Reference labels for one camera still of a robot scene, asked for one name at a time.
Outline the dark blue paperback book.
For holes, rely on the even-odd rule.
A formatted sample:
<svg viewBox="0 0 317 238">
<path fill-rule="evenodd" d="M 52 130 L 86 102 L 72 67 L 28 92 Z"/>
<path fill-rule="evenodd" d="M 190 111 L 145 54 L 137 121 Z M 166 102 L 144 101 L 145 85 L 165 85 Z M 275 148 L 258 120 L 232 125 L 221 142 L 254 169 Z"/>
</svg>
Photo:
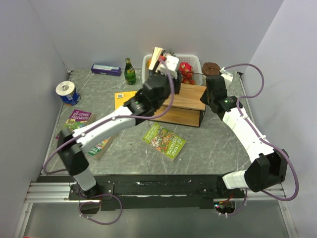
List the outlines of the dark blue paperback book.
<svg viewBox="0 0 317 238">
<path fill-rule="evenodd" d="M 163 56 L 165 53 L 165 49 L 161 47 L 154 47 L 151 57 L 151 62 L 149 64 L 149 72 L 150 74 L 154 74 L 158 65 L 159 65 L 159 58 L 160 56 Z"/>
</svg>

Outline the green 65-storey treehouse book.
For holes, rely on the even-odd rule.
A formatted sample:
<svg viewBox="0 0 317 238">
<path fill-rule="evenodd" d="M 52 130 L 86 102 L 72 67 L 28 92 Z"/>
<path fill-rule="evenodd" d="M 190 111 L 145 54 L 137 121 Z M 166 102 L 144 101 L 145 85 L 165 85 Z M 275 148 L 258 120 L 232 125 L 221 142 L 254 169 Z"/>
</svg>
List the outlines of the green 65-storey treehouse book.
<svg viewBox="0 0 317 238">
<path fill-rule="evenodd" d="M 172 162 L 186 144 L 185 139 L 157 122 L 146 132 L 142 140 Z"/>
</svg>

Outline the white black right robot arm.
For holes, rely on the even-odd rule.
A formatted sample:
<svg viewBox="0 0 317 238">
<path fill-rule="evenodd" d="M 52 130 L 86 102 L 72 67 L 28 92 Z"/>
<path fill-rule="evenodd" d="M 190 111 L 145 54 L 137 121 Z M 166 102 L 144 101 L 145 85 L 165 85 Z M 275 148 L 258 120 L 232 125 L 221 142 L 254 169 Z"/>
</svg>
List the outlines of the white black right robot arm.
<svg viewBox="0 0 317 238">
<path fill-rule="evenodd" d="M 226 86 L 233 77 L 222 74 L 206 78 L 206 89 L 200 98 L 236 135 L 246 150 L 251 165 L 246 170 L 223 174 L 216 191 L 228 197 L 236 188 L 259 192 L 285 180 L 285 151 L 279 152 L 267 144 L 265 136 L 250 121 L 242 103 L 228 96 Z"/>
</svg>

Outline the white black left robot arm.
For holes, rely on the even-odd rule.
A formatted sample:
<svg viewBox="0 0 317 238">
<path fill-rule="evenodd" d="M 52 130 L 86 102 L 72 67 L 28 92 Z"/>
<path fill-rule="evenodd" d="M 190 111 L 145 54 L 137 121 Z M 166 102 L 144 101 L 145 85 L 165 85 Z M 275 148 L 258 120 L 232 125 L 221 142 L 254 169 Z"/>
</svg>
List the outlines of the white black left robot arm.
<svg viewBox="0 0 317 238">
<path fill-rule="evenodd" d="M 155 112 L 165 100 L 179 94 L 181 81 L 178 71 L 173 72 L 171 77 L 166 73 L 151 75 L 135 96 L 111 114 L 80 129 L 60 131 L 57 153 L 69 175 L 78 183 L 83 197 L 93 199 L 101 192 L 89 169 L 86 153 L 127 128 L 155 119 Z"/>
</svg>

